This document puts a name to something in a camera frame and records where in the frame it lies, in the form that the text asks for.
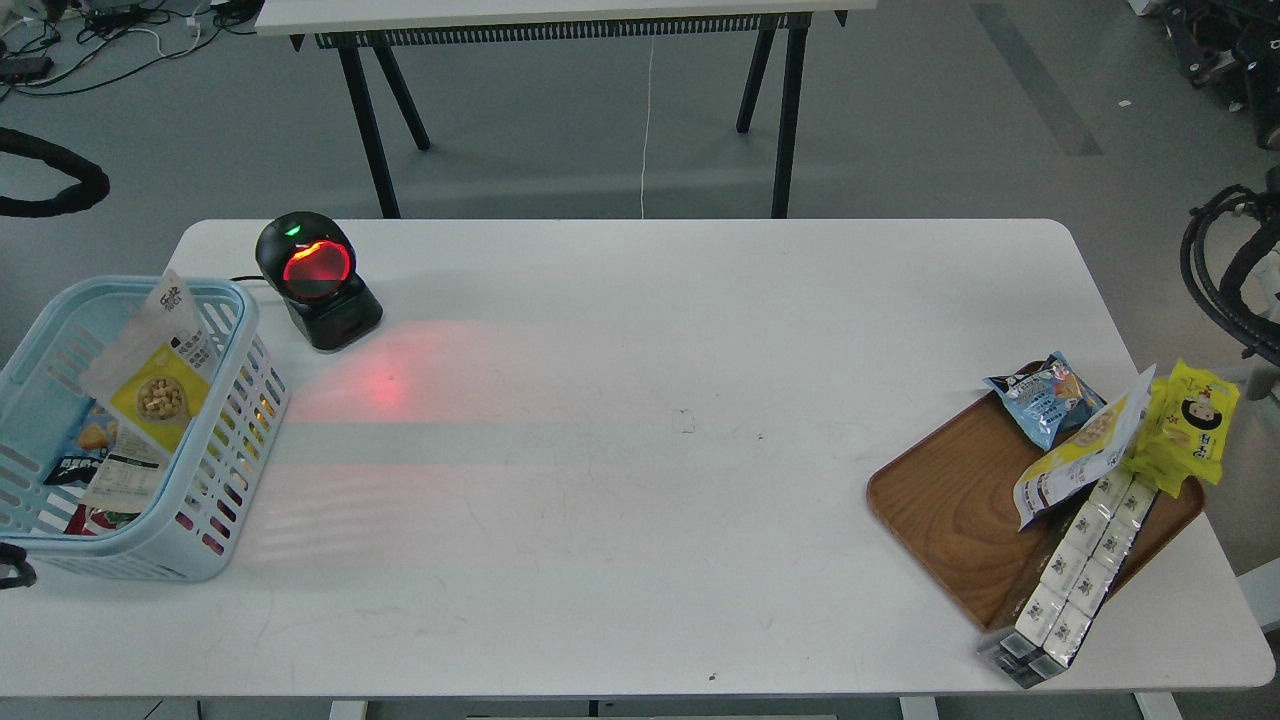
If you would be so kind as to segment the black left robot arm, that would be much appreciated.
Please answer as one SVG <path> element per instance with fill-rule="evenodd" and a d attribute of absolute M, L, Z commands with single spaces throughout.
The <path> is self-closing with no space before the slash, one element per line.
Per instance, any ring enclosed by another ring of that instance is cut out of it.
<path fill-rule="evenodd" d="M 4 190 L 4 217 L 33 219 L 84 211 L 110 193 L 111 181 L 99 164 L 52 141 L 4 127 L 1 150 L 6 158 L 33 161 L 61 178 L 59 186 L 50 183 L 44 196 Z"/>

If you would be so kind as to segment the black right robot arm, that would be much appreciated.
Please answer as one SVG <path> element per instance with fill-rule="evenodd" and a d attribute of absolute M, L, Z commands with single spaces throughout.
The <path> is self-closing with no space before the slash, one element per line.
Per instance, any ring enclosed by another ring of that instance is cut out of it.
<path fill-rule="evenodd" d="M 1178 259 L 1181 279 L 1201 311 L 1243 347 L 1242 356 L 1257 356 L 1279 364 L 1279 324 L 1254 313 L 1242 297 L 1247 277 L 1261 268 L 1279 241 L 1279 167 L 1265 176 L 1265 191 L 1230 184 L 1207 202 L 1189 210 Z M 1258 229 L 1235 251 L 1215 282 L 1204 256 L 1210 227 L 1224 214 L 1239 210 L 1258 222 Z"/>

